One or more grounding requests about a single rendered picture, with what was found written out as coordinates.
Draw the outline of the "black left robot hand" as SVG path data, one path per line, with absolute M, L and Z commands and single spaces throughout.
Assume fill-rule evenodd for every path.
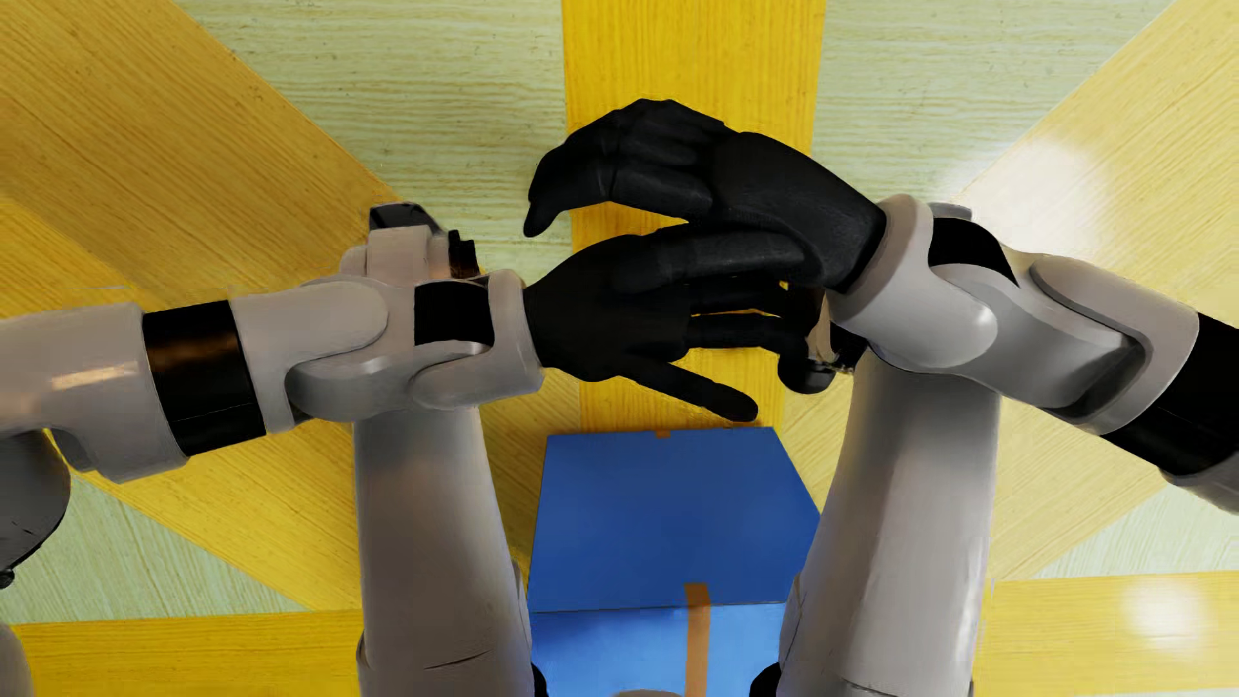
M 746 392 L 675 361 L 693 349 L 757 347 L 778 357 L 786 387 L 828 387 L 830 374 L 809 357 L 812 295 L 782 285 L 800 261 L 794 241 L 766 230 L 680 225 L 596 243 L 524 290 L 538 360 L 753 421 L 760 409 Z

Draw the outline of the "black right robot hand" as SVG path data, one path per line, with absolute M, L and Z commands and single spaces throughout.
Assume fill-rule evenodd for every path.
M 887 225 L 875 202 L 803 152 L 650 99 L 607 113 L 544 155 L 528 201 L 527 236 L 603 202 L 680 219 L 638 236 L 612 274 L 626 293 L 730 274 L 841 292 Z

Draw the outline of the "blue box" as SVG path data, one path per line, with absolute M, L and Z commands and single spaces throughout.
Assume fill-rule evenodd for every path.
M 819 511 L 776 430 L 549 436 L 528 599 L 550 697 L 750 697 Z

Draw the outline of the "white left robot leg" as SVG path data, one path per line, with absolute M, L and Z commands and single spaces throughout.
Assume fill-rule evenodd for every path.
M 481 404 L 543 378 L 515 274 L 413 202 L 369 210 L 339 271 L 393 290 L 352 402 L 362 697 L 546 697 L 489 473 Z

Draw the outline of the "white robot leg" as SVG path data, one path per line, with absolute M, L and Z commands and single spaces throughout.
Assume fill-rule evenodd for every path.
M 489 473 L 481 404 L 543 378 L 515 274 L 413 202 L 369 210 L 339 271 L 393 290 L 352 402 L 362 697 L 546 697 Z
M 788 595 L 777 697 L 973 697 L 996 487 L 1000 399 L 893 347 L 945 352 L 996 329 L 953 288 L 870 308 L 841 452 Z

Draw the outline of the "white right robot leg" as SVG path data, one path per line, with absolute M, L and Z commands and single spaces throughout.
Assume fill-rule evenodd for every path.
M 841 452 L 788 595 L 777 697 L 973 697 L 996 487 L 1000 399 L 893 347 L 945 352 L 996 329 L 953 288 L 870 308 Z

